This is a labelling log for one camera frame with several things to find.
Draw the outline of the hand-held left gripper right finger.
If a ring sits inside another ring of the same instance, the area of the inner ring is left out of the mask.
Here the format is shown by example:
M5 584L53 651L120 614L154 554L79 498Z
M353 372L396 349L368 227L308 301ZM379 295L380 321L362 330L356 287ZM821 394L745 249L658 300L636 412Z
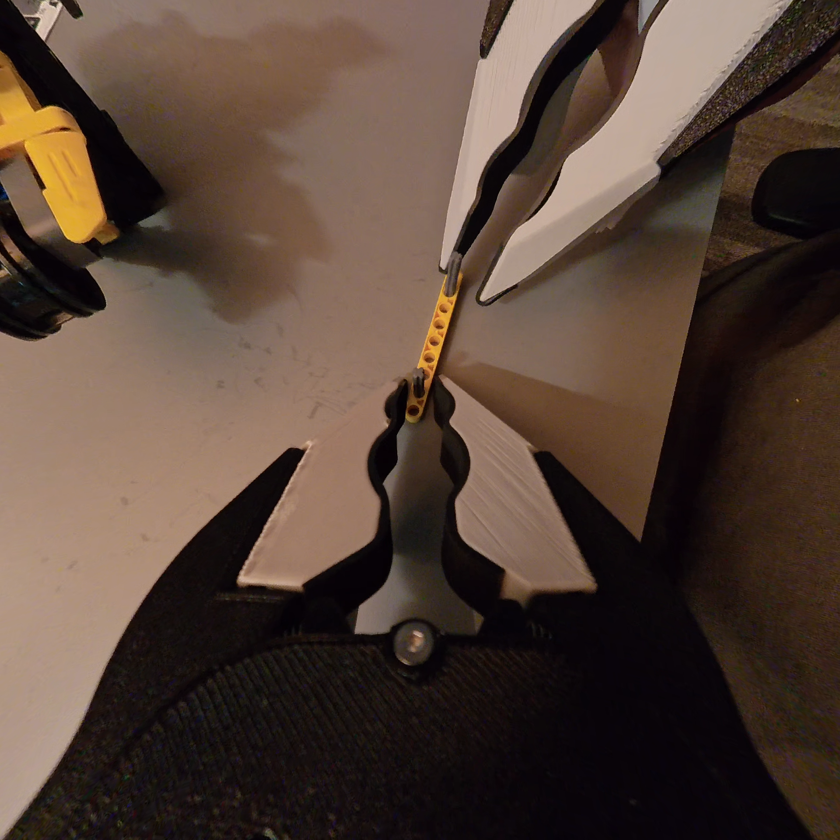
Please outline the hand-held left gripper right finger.
M535 448L445 376L434 417L454 485L442 545L450 587L482 617L584 615L597 583Z

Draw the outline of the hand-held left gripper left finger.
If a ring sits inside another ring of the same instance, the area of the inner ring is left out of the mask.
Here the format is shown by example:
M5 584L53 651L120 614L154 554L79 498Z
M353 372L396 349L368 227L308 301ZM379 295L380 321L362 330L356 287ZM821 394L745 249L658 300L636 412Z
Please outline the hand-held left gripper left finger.
M409 392L386 383L307 443L237 577L237 593L332 598L352 613L391 571L393 543L385 478Z

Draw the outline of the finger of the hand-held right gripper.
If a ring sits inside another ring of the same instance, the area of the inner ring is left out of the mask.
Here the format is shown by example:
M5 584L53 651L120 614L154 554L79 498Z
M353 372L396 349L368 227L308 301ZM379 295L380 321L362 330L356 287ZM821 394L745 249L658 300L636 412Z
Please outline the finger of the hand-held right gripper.
M493 213L519 226L560 163L624 94L646 2L491 2L458 154L440 267L467 256ZM502 200L510 209L495 211Z
M622 96L563 161L540 209L500 249L487 306L585 237L613 227L661 173L659 159L790 2L665 2Z

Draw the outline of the yellow perforated toy beam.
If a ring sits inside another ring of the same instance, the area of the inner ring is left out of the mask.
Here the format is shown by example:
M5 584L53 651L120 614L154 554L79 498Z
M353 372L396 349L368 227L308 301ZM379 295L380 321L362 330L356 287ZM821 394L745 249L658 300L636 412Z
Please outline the yellow perforated toy beam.
M441 290L438 293L433 317L431 318L431 321L429 323L427 335L423 343L423 348L420 353L418 363L416 365L416 367L421 366L426 370L425 398L421 401L418 401L413 396L411 374L411 391L410 395L407 398L405 414L405 419L409 423L416 424L424 416L427 399L431 392L432 383L434 381L438 363L440 362L440 357L445 345L449 324L453 318L453 313L456 308L462 279L463 272L460 271L458 291L454 297L446 298L443 294L443 286L441 287Z

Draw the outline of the black office chair base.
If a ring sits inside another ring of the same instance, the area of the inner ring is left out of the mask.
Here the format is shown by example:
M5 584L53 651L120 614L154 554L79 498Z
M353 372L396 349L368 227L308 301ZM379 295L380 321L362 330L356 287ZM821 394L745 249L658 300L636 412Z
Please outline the black office chair base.
M756 224L808 239L839 227L839 149L797 150L773 160L752 195Z

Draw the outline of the yellow black toy vehicle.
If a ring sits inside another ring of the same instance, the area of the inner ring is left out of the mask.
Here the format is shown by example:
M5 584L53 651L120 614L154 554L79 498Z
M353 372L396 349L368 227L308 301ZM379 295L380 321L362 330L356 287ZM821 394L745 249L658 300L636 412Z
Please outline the yellow black toy vehicle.
M77 2L1 2L1 330L42 340L106 300L89 266L165 195L47 46Z

